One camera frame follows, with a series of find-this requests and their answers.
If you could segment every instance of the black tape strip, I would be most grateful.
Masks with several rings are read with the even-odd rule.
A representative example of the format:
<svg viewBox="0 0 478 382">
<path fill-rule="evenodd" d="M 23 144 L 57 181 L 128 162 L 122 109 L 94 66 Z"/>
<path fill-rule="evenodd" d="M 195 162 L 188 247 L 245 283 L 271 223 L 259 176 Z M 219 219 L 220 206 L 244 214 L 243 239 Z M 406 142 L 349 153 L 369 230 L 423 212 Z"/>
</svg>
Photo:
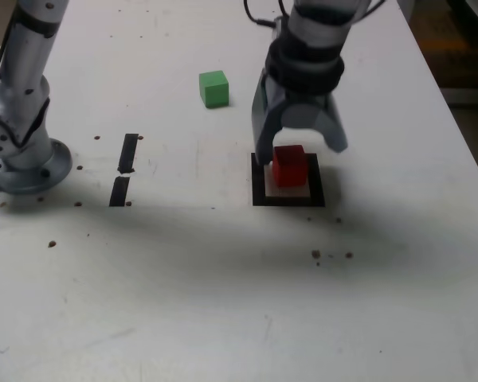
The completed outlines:
<svg viewBox="0 0 478 382">
<path fill-rule="evenodd" d="M 110 207 L 124 207 L 126 205 L 127 188 L 129 187 L 129 177 L 117 177 L 113 184 L 112 197 L 110 197 Z"/>
<path fill-rule="evenodd" d="M 120 173 L 134 173 L 133 162 L 135 161 L 136 145 L 138 144 L 138 134 L 126 134 L 122 154 L 120 155 L 119 168 Z"/>
<path fill-rule="evenodd" d="M 266 197 L 264 167 L 252 154 L 253 205 L 264 207 L 326 207 L 317 154 L 306 154 L 310 197 Z"/>
<path fill-rule="evenodd" d="M 57 34 L 61 26 L 60 22 L 46 22 L 37 20 L 23 10 L 20 6 L 16 6 L 14 11 L 14 22 L 23 25 L 35 33 L 42 34 L 45 38 L 51 38 Z"/>
</svg>

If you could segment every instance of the black marking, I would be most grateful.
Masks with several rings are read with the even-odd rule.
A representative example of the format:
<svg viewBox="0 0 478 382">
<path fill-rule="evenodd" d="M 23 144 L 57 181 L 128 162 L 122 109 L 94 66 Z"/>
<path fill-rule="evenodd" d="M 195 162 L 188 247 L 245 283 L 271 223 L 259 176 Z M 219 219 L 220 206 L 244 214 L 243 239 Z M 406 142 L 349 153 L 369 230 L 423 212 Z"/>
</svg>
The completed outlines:
<svg viewBox="0 0 478 382">
<path fill-rule="evenodd" d="M 110 207 L 124 207 L 126 205 L 127 187 L 129 187 L 129 177 L 117 177 L 115 179 L 112 197 L 110 197 Z"/>
<path fill-rule="evenodd" d="M 308 187 L 310 197 L 266 197 L 264 167 L 257 164 L 252 154 L 253 205 L 264 207 L 325 207 L 322 180 L 317 154 L 306 154 L 308 161 Z"/>
<path fill-rule="evenodd" d="M 138 134 L 126 134 L 122 154 L 120 155 L 119 168 L 120 173 L 134 173 L 133 162 L 135 161 L 136 145 L 138 144 Z"/>
</svg>

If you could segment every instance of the cable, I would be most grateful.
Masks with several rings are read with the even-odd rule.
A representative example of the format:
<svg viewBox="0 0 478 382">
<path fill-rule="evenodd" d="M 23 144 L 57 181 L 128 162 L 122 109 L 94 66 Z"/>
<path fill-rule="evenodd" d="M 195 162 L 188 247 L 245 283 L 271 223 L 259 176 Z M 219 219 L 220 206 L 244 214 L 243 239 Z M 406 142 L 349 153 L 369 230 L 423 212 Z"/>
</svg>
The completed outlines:
<svg viewBox="0 0 478 382">
<path fill-rule="evenodd" d="M 253 18 L 252 14 L 249 12 L 248 0 L 245 0 L 245 11 L 248 15 L 248 18 L 257 25 L 267 26 L 268 28 L 276 28 L 276 23 L 274 21 L 264 20 L 262 18 Z"/>
<path fill-rule="evenodd" d="M 368 16 L 370 16 L 373 12 L 375 12 L 376 10 L 379 9 L 379 7 L 384 4 L 386 2 L 386 0 L 379 0 L 377 2 L 377 4 L 375 4 L 374 6 L 372 6 L 368 12 L 366 12 L 363 17 L 361 18 L 361 20 L 364 20 L 365 18 L 367 18 Z"/>
<path fill-rule="evenodd" d="M 284 0 L 278 0 L 278 4 L 280 4 L 281 14 L 283 14 L 283 15 L 287 18 L 287 17 L 288 17 L 288 13 L 287 13 L 287 11 L 285 10 Z"/>
</svg>

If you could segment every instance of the gray robot arm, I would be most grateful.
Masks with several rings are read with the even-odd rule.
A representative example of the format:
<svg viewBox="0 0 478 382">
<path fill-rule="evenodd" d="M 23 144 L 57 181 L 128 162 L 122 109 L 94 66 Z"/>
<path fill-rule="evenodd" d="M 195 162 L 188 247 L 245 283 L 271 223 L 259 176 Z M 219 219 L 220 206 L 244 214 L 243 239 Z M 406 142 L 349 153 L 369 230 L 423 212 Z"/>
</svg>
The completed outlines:
<svg viewBox="0 0 478 382">
<path fill-rule="evenodd" d="M 43 76 L 69 0 L 18 0 L 0 49 L 0 191 L 38 193 L 63 180 L 71 155 L 49 138 Z"/>
<path fill-rule="evenodd" d="M 295 0 L 277 19 L 274 41 L 253 101 L 252 124 L 259 165 L 272 161 L 272 142 L 284 127 L 318 131 L 335 152 L 347 138 L 332 91 L 344 71 L 340 57 L 351 27 L 374 12 L 371 0 Z"/>
</svg>

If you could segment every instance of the white table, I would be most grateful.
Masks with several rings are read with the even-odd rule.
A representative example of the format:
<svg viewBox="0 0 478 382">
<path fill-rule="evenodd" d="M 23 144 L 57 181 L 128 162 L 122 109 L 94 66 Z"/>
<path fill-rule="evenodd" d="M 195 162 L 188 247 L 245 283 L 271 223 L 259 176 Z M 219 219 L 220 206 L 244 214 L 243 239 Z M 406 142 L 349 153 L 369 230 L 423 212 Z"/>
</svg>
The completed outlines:
<svg viewBox="0 0 478 382">
<path fill-rule="evenodd" d="M 478 381 L 478 169 L 397 3 L 343 51 L 349 149 L 277 138 L 318 154 L 326 209 L 252 206 L 270 40 L 238 0 L 71 1 L 46 75 L 75 169 L 0 195 L 0 382 Z M 232 106 L 208 111 L 219 69 Z"/>
</svg>

